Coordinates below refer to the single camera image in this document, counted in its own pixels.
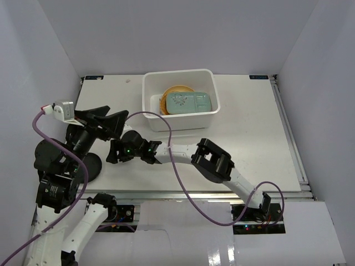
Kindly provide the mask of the mint green rectangular plate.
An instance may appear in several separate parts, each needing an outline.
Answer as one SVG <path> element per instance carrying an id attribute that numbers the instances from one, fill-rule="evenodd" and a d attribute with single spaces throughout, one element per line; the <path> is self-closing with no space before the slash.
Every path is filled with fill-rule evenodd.
<path id="1" fill-rule="evenodd" d="M 166 97 L 166 109 L 171 115 L 210 112 L 211 100 L 207 93 L 175 92 Z"/>

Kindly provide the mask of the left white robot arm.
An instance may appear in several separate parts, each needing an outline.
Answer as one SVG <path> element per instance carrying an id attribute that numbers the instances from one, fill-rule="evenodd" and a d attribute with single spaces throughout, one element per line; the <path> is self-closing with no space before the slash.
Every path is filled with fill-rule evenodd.
<path id="1" fill-rule="evenodd" d="M 34 168 L 38 171 L 34 236 L 26 265 L 78 265 L 80 255 L 103 221 L 117 215 L 114 197 L 99 193 L 89 200 L 89 208 L 70 235 L 65 231 L 67 217 L 81 199 L 89 182 L 85 162 L 96 140 L 118 140 L 123 133 L 128 111 L 109 114 L 102 106 L 74 110 L 70 102 L 45 105 L 32 127 L 43 140 L 35 148 Z M 68 125 L 65 142 L 48 137 L 37 126 L 50 115 Z"/>

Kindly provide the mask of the white plastic bin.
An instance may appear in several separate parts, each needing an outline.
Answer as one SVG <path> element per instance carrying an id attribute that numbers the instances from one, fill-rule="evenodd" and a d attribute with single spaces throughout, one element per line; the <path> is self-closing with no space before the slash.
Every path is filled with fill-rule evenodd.
<path id="1" fill-rule="evenodd" d="M 208 69 L 160 71 L 147 73 L 142 79 L 142 111 L 155 132 L 167 131 L 167 125 L 151 114 L 162 115 L 160 100 L 164 92 L 177 85 L 187 86 L 194 91 L 207 93 L 211 101 L 211 111 L 192 114 L 164 115 L 163 118 L 173 130 L 193 130 L 208 128 L 220 111 L 220 99 L 213 73 Z"/>

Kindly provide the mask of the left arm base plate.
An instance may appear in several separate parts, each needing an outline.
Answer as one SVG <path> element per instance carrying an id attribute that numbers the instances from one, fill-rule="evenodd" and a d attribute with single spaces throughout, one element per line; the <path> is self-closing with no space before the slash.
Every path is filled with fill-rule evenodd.
<path id="1" fill-rule="evenodd" d="M 134 233 L 137 225 L 134 223 L 134 205 L 116 205 L 111 214 L 98 227 L 97 232 L 109 233 Z"/>

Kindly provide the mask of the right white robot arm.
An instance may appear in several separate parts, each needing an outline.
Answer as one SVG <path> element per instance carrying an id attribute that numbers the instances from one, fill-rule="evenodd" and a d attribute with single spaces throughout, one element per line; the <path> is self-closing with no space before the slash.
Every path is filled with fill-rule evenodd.
<path id="1" fill-rule="evenodd" d="M 251 216 L 263 221 L 271 213 L 271 197 L 256 190 L 235 168 L 231 155 L 209 139 L 197 144 L 169 145 L 161 141 L 148 141 L 134 131 L 127 131 L 120 140 L 111 140 L 106 162 L 116 164 L 140 158 L 148 164 L 165 164 L 174 160 L 194 166 L 208 181 L 223 184 L 238 195 Z"/>

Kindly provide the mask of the beige round plate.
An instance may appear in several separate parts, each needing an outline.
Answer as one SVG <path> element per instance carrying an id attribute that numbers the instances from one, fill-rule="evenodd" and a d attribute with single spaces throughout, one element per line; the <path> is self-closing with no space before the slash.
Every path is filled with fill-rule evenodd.
<path id="1" fill-rule="evenodd" d="M 160 98 L 160 111 L 163 115 L 169 115 L 166 108 L 166 97 L 170 93 L 182 93 L 182 92 L 194 92 L 194 90 L 188 86 L 176 85 L 168 88 Z"/>

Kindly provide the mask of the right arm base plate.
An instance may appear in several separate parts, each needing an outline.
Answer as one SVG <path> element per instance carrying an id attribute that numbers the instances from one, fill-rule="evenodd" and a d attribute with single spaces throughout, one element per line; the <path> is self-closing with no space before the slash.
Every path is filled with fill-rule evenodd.
<path id="1" fill-rule="evenodd" d="M 279 203 L 272 203 L 269 213 L 266 216 L 247 209 L 244 216 L 232 226 L 233 233 L 236 236 L 285 234 L 286 229 L 283 217 L 281 217 L 276 225 L 273 225 L 275 220 L 280 217 L 280 214 L 281 206 Z"/>

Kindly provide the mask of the black round plate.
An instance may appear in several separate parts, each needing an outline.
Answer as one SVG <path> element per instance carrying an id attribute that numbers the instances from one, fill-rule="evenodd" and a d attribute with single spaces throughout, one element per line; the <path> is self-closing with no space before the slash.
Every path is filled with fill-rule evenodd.
<path id="1" fill-rule="evenodd" d="M 101 158 L 98 155 L 89 152 L 83 162 L 88 170 L 88 182 L 94 181 L 102 170 L 103 164 Z"/>

